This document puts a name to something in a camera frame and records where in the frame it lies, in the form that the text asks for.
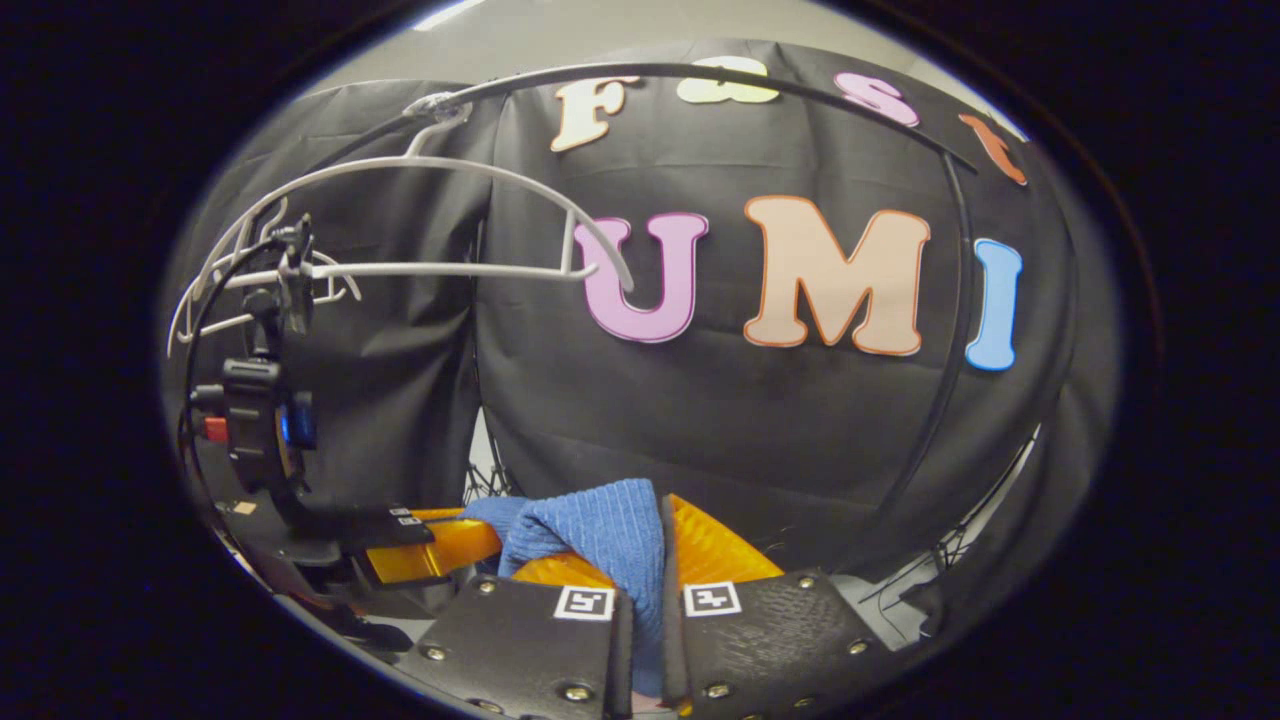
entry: screw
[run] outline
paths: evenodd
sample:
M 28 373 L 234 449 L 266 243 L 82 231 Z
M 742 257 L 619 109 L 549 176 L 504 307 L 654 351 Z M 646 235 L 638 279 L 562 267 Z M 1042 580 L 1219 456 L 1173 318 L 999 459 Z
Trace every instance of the screw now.
M 570 685 L 561 691 L 561 694 L 570 702 L 586 702 L 591 700 L 591 689 L 582 685 Z

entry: yellow letter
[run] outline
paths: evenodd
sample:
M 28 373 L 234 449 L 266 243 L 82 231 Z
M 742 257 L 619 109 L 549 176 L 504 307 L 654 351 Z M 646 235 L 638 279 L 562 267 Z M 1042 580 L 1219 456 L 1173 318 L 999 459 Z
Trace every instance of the yellow letter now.
M 620 83 L 637 79 L 640 79 L 637 76 L 581 79 L 556 91 L 556 97 L 559 97 L 563 105 L 563 113 L 561 133 L 552 141 L 552 150 L 559 152 L 604 137 L 604 133 L 609 132 L 609 123 L 595 119 L 595 109 L 600 108 L 611 115 L 617 114 L 622 109 L 625 95 Z
M 867 300 L 867 319 L 854 331 L 855 347 L 876 355 L 913 355 L 920 348 L 915 304 L 928 223 L 881 210 L 845 259 L 827 220 L 804 197 L 753 197 L 746 217 L 764 231 L 760 314 L 744 325 L 746 340 L 773 347 L 803 343 L 809 328 L 796 319 L 796 305 L 804 287 L 827 345 L 840 341 Z
M 707 58 L 698 60 L 695 65 L 708 65 L 712 68 L 728 68 L 768 77 L 769 69 L 764 63 L 751 58 L 739 58 L 737 55 L 724 55 L 721 58 Z M 713 79 L 687 78 L 676 87 L 676 95 L 685 102 L 722 102 L 736 100 L 739 102 L 768 102 L 778 96 L 777 90 L 753 87 L 736 82 L 716 82 Z

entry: foam letter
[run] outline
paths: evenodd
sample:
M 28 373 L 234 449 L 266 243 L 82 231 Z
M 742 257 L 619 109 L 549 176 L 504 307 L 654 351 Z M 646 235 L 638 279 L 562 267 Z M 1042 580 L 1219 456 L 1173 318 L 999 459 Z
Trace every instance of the foam letter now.
M 881 210 L 846 259 L 810 200 L 754 197 L 746 204 L 746 217 L 764 231 L 760 314 L 744 325 L 746 340 L 773 347 L 804 342 L 809 328 L 796 318 L 804 287 L 827 345 L 845 334 L 867 300 L 867 319 L 854 331 L 855 347 L 876 355 L 913 355 L 920 348 L 915 304 L 928 223 L 909 213 Z
M 960 122 L 972 127 L 973 132 L 978 133 L 978 140 L 982 141 L 982 147 L 987 151 L 987 156 L 991 158 L 991 161 L 1002 173 L 1018 184 L 1027 184 L 1027 176 L 1014 167 L 1014 163 L 1009 159 L 1009 146 L 1005 145 L 1004 140 L 1000 140 L 998 135 L 973 115 L 960 115 Z
M 988 238 L 974 242 L 973 254 L 982 263 L 986 282 L 982 286 L 982 324 L 964 356 L 974 368 L 1007 370 L 1014 365 L 1014 309 L 1023 259 L 1012 247 Z
M 902 94 L 892 85 L 873 77 L 840 73 L 836 86 L 845 91 L 845 99 L 876 110 L 886 118 L 909 128 L 920 124 L 920 117 L 910 105 L 900 100 Z
M 707 58 L 698 60 L 695 65 L 709 65 L 713 68 L 728 68 L 768 77 L 769 69 L 764 63 L 751 58 L 739 58 L 737 55 L 724 55 L 721 58 Z M 737 102 L 768 102 L 778 96 L 777 90 L 753 87 L 736 82 L 717 82 L 714 79 L 686 78 L 676 86 L 676 95 L 685 102 L 722 102 L 736 100 Z
M 559 152 L 604 137 L 609 123 L 595 119 L 596 108 L 616 115 L 626 95 L 621 83 L 637 79 L 637 76 L 591 78 L 557 90 L 556 97 L 559 97 L 563 110 L 561 133 L 552 141 L 552 150 Z
M 618 218 L 596 220 L 614 247 L 631 237 L 631 225 Z M 599 269 L 589 275 L 586 307 L 602 328 L 622 340 L 666 342 L 685 332 L 694 319 L 694 241 L 707 234 L 707 218 L 692 213 L 664 213 L 649 219 L 649 234 L 662 243 L 662 301 L 652 310 L 637 310 L 622 295 L 622 283 L 604 250 L 582 225 L 573 240 L 582 249 L 582 264 Z

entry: white label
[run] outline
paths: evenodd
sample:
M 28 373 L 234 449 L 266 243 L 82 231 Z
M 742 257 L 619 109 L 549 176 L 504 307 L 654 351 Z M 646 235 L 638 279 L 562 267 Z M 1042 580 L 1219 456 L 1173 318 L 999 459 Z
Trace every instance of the white label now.
M 613 589 L 564 585 L 554 616 L 562 620 L 612 620 Z
M 733 583 L 708 583 L 705 585 L 685 585 L 685 616 L 705 618 L 708 615 L 733 615 L 741 612 Z

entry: blue letter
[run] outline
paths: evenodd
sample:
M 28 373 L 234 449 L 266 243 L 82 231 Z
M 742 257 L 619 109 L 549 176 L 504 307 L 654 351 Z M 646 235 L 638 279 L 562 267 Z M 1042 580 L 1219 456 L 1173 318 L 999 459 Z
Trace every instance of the blue letter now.
M 982 288 L 982 324 L 964 356 L 974 368 L 1007 370 L 1014 365 L 1014 309 L 1023 258 L 1016 250 L 989 238 L 973 243 L 986 282 Z

